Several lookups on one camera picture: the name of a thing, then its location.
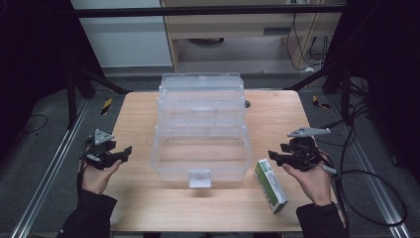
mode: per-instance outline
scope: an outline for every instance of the black tripod leg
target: black tripod leg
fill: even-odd
[[[349,125],[349,106],[350,106],[350,66],[345,63],[343,66],[343,85],[342,85],[342,116],[344,121]]]
[[[106,87],[110,88],[111,90],[113,90],[113,91],[115,91],[115,92],[119,93],[119,94],[127,94],[127,93],[129,93],[129,92],[132,92],[132,91],[130,91],[130,90],[126,90],[126,89],[124,89],[124,88],[122,88],[122,87],[119,87],[119,86],[117,86],[117,85],[115,85],[115,84],[111,83],[111,82],[110,82],[110,81],[108,81],[107,79],[105,79],[105,78],[103,78],[103,77],[101,77],[101,76],[98,76],[97,74],[95,74],[95,73],[93,73],[93,72],[91,72],[91,71],[89,71],[89,70],[87,70],[87,69],[85,69],[85,68],[81,68],[81,69],[80,69],[80,72],[81,72],[81,73],[83,73],[84,75],[86,75],[86,76],[90,77],[91,79],[93,79],[93,80],[95,80],[95,81],[97,81],[97,82],[101,83],[102,85],[104,85],[104,86],[106,86]]]
[[[327,75],[330,73],[330,71],[336,66],[335,63],[331,62],[331,63],[327,63],[326,65],[324,65],[324,67],[322,67],[321,69],[319,69],[318,71],[312,73],[311,75],[309,75],[308,77],[306,77],[305,79],[301,80],[300,82],[289,86],[289,87],[285,87],[283,88],[284,90],[294,90],[297,91],[299,89],[301,89],[302,87],[308,85],[309,83],[315,81],[316,79]]]
[[[70,129],[74,122],[76,121],[77,117],[77,110],[76,110],[76,95],[74,90],[74,83],[73,78],[71,75],[71,71],[67,71],[65,73],[65,83],[67,86],[67,103],[68,103],[68,125],[67,129]]]

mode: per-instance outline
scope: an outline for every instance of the floor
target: floor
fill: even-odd
[[[280,38],[225,39],[223,43],[212,41],[183,41],[179,56],[177,72],[193,71],[236,71],[245,82],[246,88],[284,88],[306,76],[310,70],[297,70],[288,59],[287,51]],[[307,60],[319,63],[317,53],[322,52],[320,45],[315,44],[312,55]],[[320,65],[311,65],[308,69],[318,70]],[[157,90],[159,75],[132,75],[110,77],[114,83],[134,90]],[[324,79],[314,81],[299,91],[305,112],[312,127],[321,127],[340,119],[340,93],[324,95],[320,90]],[[355,82],[366,84],[363,79],[355,78]],[[1,167],[0,174],[0,237],[10,237],[16,231],[18,223],[26,222],[28,237],[54,237],[60,224],[71,212],[75,204],[74,175],[77,167],[77,156],[84,138],[100,125],[104,131],[112,131],[124,95],[118,95],[99,84],[94,84],[97,94],[93,100],[78,98],[78,106],[86,105],[84,119],[74,135],[67,137],[65,91],[42,99],[34,108],[32,117],[24,133],[12,148],[10,159]],[[313,95],[318,96],[322,105],[316,105]],[[107,115],[100,111],[105,100],[113,98]],[[364,99],[352,95],[353,105],[363,103]],[[355,211],[363,211],[374,219],[398,220],[402,214],[399,199],[392,190],[383,187],[375,179],[364,176],[349,175],[345,181],[346,195],[349,203],[350,230],[352,237],[420,237],[420,185],[405,168],[392,164],[391,152],[383,142],[375,127],[375,121],[368,111],[355,120],[356,138],[343,153],[343,144],[347,139],[349,127],[339,124],[332,128],[329,136],[316,137],[319,147],[328,152],[336,165],[341,163],[342,154],[345,160],[344,169],[363,169],[373,171],[392,184],[405,201],[409,216],[402,226],[394,228],[382,227],[366,222],[356,215]],[[69,147],[60,148],[63,138],[68,138]],[[55,173],[49,174],[51,164],[60,150],[63,160],[56,163]],[[39,192],[38,185],[46,182],[47,192]],[[34,194],[40,194],[32,201]],[[24,219],[25,211],[33,212],[34,219]],[[141,233],[113,234],[114,237],[142,237]],[[193,234],[165,233],[164,237],[192,237]],[[301,233],[284,233],[283,237],[302,237]]]

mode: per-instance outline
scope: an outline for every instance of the wooden table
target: wooden table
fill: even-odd
[[[295,210],[310,203],[298,182],[270,161],[288,203],[272,214],[254,176],[267,150],[281,152],[280,143],[300,126],[309,126],[294,91],[247,90],[251,101],[246,122],[254,164],[242,181],[213,182],[211,188],[189,188],[188,182],[161,181],[150,166],[150,151],[158,122],[157,92],[129,93],[113,134],[115,151],[133,146],[133,154],[112,176],[105,194],[118,199],[112,231],[280,232],[300,231]]]

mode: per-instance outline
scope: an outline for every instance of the black pole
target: black pole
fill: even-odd
[[[53,11],[49,15],[77,18],[150,17],[186,15],[230,15],[230,14],[284,14],[284,13],[335,13],[358,10],[359,6],[347,4],[319,5],[245,5],[245,6],[200,6],[162,8],[82,9]]]

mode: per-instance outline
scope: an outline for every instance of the wall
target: wall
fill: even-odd
[[[75,9],[160,7],[158,0],[71,0]],[[172,66],[162,17],[80,19],[102,67]]]

